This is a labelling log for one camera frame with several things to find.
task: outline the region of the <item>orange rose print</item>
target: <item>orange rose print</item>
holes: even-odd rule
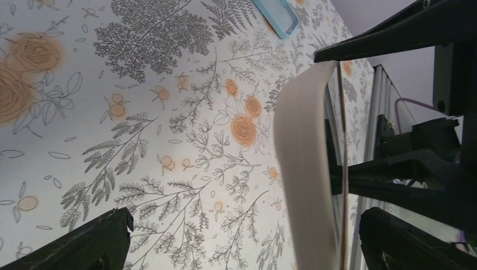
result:
[[[353,66],[353,61],[352,60],[343,62],[343,70],[344,70],[344,73],[346,73],[346,75],[348,77],[351,77],[353,75],[352,66]]]
[[[54,68],[60,52],[43,38],[22,37],[12,45],[5,62],[11,70],[40,72]]]
[[[0,64],[0,123],[19,116],[32,104],[30,88],[4,64]]]
[[[232,135],[241,145],[251,147],[257,140],[257,130],[250,120],[245,116],[237,116],[232,121]]]
[[[248,117],[255,118],[262,113],[262,104],[256,97],[249,97],[245,101],[245,110]]]
[[[239,88],[237,87],[237,84],[232,79],[227,79],[225,82],[225,86],[230,96],[236,97],[237,94],[239,93]]]

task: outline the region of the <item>light blue phone case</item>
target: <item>light blue phone case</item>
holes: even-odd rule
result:
[[[273,30],[277,33],[277,35],[281,39],[287,39],[289,38],[293,32],[298,28],[300,25],[300,20],[298,19],[298,16],[296,15],[295,11],[290,7],[290,4],[286,0],[253,0],[255,5],[257,6],[258,10],[263,14],[265,19],[270,23],[272,26]],[[273,14],[272,11],[267,7],[265,2],[274,2],[275,5],[282,5],[284,8],[283,12],[285,12],[285,16],[289,16],[291,18],[291,25],[288,27],[288,29],[284,29],[281,24],[279,23],[280,20],[283,18],[280,18],[278,14]]]

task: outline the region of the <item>orange berry print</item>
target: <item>orange berry print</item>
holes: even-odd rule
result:
[[[237,84],[232,79],[227,79],[225,81],[225,86],[230,96],[236,97],[237,94],[239,93],[239,88],[237,87]]]
[[[353,67],[353,61],[352,60],[343,62],[343,70],[344,70],[344,73],[346,73],[346,75],[348,77],[351,77],[353,75],[352,67]]]

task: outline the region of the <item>floral wallpaper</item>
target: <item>floral wallpaper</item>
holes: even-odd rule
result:
[[[0,3],[0,266],[126,206],[124,269],[296,270],[273,111],[350,34],[329,0],[291,5],[280,40],[252,1]],[[342,65],[355,164],[372,67]]]

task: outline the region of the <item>cable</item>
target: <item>cable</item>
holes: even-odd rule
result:
[[[398,111],[398,103],[399,103],[400,101],[407,101],[407,102],[409,102],[409,103],[416,104],[416,105],[419,105],[419,106],[421,106],[421,107],[431,109],[431,110],[433,110],[433,111],[438,111],[438,110],[436,110],[432,105],[429,105],[429,104],[426,104],[426,103],[422,103],[422,102],[420,102],[420,101],[413,100],[413,99],[411,99],[411,98],[400,97],[400,98],[396,99],[396,101],[394,102],[394,112],[396,113],[396,122],[398,122],[399,134],[401,134],[401,122],[399,121],[399,111]]]

